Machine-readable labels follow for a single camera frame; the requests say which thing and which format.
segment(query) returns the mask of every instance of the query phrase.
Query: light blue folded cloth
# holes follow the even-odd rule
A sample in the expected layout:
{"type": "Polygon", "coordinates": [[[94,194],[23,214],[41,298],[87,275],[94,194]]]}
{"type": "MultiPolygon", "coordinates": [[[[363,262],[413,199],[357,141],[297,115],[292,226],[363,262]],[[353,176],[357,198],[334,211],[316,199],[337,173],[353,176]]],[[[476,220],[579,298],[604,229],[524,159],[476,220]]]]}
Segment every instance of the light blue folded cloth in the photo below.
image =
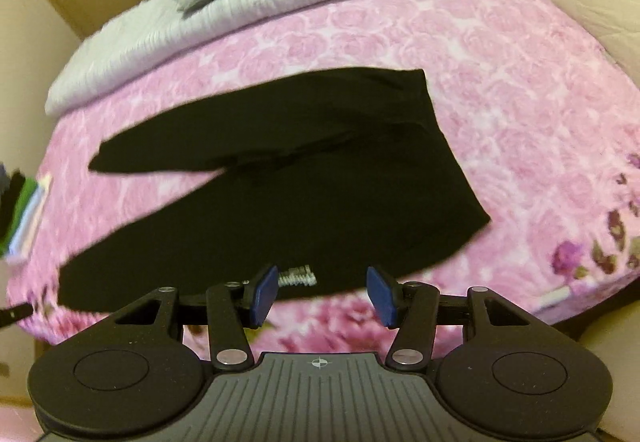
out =
{"type": "Polygon", "coordinates": [[[45,195],[45,189],[40,184],[38,184],[37,189],[34,191],[33,195],[31,195],[31,199],[29,203],[24,209],[24,213],[22,214],[22,218],[20,219],[20,224],[15,231],[14,237],[11,239],[9,243],[9,249],[7,251],[8,256],[15,256],[16,254],[20,254],[22,250],[22,242],[24,241],[24,237],[29,232],[29,226],[33,217],[38,210],[38,206],[45,195]]]}

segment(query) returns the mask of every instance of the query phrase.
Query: white comforter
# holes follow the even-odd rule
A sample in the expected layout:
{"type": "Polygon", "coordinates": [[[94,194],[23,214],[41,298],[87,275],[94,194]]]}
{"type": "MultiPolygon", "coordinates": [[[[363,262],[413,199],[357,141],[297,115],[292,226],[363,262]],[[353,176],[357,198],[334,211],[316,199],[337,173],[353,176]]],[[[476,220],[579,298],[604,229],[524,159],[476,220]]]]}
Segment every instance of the white comforter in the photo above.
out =
{"type": "Polygon", "coordinates": [[[175,0],[148,0],[85,40],[49,89],[46,112],[98,99],[187,48],[324,0],[215,0],[185,18],[175,0]]]}

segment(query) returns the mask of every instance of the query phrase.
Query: gray ribbed panel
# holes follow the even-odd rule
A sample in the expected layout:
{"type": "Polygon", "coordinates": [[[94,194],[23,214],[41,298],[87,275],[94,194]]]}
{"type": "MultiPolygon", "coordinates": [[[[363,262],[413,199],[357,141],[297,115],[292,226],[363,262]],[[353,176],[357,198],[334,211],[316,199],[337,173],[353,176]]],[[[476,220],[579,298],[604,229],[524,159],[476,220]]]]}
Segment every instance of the gray ribbed panel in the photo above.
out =
{"type": "MultiPolygon", "coordinates": [[[[488,442],[453,418],[424,381],[373,354],[267,354],[214,380],[185,417],[140,442],[488,442]],[[328,364],[314,366],[323,358],[328,364]]],[[[596,442],[590,434],[575,442],[596,442]]],[[[48,435],[43,442],[63,442],[48,435]]]]}

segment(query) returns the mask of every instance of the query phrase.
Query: pink bedsheet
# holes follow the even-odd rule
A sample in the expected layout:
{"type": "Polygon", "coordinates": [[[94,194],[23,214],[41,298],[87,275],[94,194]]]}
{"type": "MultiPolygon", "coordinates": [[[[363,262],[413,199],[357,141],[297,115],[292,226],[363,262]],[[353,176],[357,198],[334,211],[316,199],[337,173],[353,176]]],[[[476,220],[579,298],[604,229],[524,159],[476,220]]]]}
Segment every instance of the pink bedsheet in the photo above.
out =
{"type": "MultiPolygon", "coordinates": [[[[57,306],[58,267],[215,176],[91,174],[102,140],[191,99],[341,66],[425,70],[440,127],[493,219],[411,279],[446,294],[486,285],[555,321],[640,275],[640,93],[593,37],[550,0],[331,0],[201,46],[60,120],[40,168],[54,177],[44,221],[7,289],[11,303],[36,305],[21,326],[58,343],[100,319],[57,306]]],[[[358,291],[276,303],[252,347],[384,353],[393,336],[358,291]]],[[[459,340],[439,328],[436,353],[459,340]]],[[[208,356],[204,334],[185,342],[208,356]]]]}

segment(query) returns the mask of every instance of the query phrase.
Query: crosshair symbol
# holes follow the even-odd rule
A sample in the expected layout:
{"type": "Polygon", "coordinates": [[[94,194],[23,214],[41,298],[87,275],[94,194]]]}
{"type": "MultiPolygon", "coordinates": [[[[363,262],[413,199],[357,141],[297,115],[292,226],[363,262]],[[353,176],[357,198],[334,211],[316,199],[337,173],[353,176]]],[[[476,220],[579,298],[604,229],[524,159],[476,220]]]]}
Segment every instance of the crosshair symbol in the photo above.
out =
{"type": "Polygon", "coordinates": [[[314,365],[316,368],[324,368],[326,365],[331,363],[326,359],[318,357],[317,359],[314,359],[313,361],[311,361],[309,364],[314,365]]]}

